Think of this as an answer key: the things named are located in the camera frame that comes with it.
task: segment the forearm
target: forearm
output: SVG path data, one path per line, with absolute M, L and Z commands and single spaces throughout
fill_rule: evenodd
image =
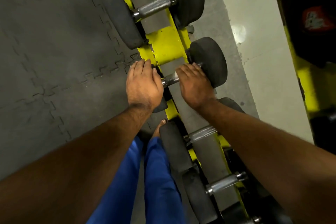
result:
M 333 215 L 329 207 L 336 203 L 336 156 L 218 101 L 197 111 L 296 221 L 311 223 Z
M 3 180 L 0 223 L 84 223 L 150 114 L 130 107 Z

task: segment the hand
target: hand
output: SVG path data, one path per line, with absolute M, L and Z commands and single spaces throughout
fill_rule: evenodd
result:
M 209 100 L 216 99 L 209 79 L 196 64 L 184 64 L 176 73 L 180 79 L 183 99 L 193 109 L 197 110 Z
M 126 81 L 127 99 L 130 105 L 140 105 L 151 112 L 160 104 L 163 97 L 161 76 L 151 61 L 142 59 L 133 63 Z

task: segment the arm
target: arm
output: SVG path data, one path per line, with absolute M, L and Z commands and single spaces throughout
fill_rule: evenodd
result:
M 129 107 L 0 183 L 0 223 L 84 223 L 126 151 L 159 105 L 163 87 L 150 61 L 129 70 Z
M 197 65 L 177 69 L 185 101 L 231 144 L 296 223 L 336 219 L 336 156 L 216 100 Z

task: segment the floor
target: floor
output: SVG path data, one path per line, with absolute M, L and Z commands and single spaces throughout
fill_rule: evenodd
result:
M 193 23 L 192 39 L 212 37 L 227 59 L 228 81 L 217 97 L 311 141 L 276 0 L 247 1 L 206 0 Z M 127 107 L 127 71 L 140 57 L 120 40 L 102 2 L 1 0 L 0 162 L 6 164 L 0 179 Z M 258 9 L 267 11 L 267 20 Z M 251 27 L 245 17 L 258 23 Z M 276 48 L 264 44 L 271 40 Z M 152 132 L 164 115 L 153 115 L 143 129 Z M 145 221 L 143 176 L 141 169 L 132 223 Z M 197 223 L 174 176 L 189 223 Z

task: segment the pant leg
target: pant leg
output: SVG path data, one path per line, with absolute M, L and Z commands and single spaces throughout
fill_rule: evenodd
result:
M 87 224 L 129 224 L 131 221 L 143 142 L 135 137 L 115 177 Z
M 184 224 L 181 196 L 159 137 L 149 141 L 144 165 L 146 224 Z

